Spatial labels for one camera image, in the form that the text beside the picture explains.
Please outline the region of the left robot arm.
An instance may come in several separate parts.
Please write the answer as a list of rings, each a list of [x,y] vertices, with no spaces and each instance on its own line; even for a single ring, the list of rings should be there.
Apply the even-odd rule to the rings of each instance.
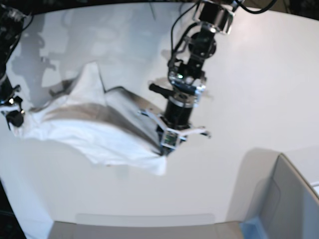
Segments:
[[[149,89],[167,99],[161,114],[144,110],[142,113],[157,124],[157,133],[163,145],[185,141],[190,134],[209,136],[204,127],[193,127],[190,116],[206,89],[205,61],[216,52],[215,35],[228,34],[236,8],[230,1],[200,0],[195,4],[193,23],[187,27],[177,44],[171,45],[167,63],[167,80],[172,89],[154,83]]]

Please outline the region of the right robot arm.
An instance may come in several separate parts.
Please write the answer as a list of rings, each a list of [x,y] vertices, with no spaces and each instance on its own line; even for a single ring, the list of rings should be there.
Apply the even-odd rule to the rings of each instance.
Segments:
[[[12,86],[6,73],[6,64],[25,30],[25,19],[30,16],[32,6],[28,0],[0,2],[0,113],[9,127],[21,127],[24,111],[21,108],[22,98],[16,95],[21,87]]]

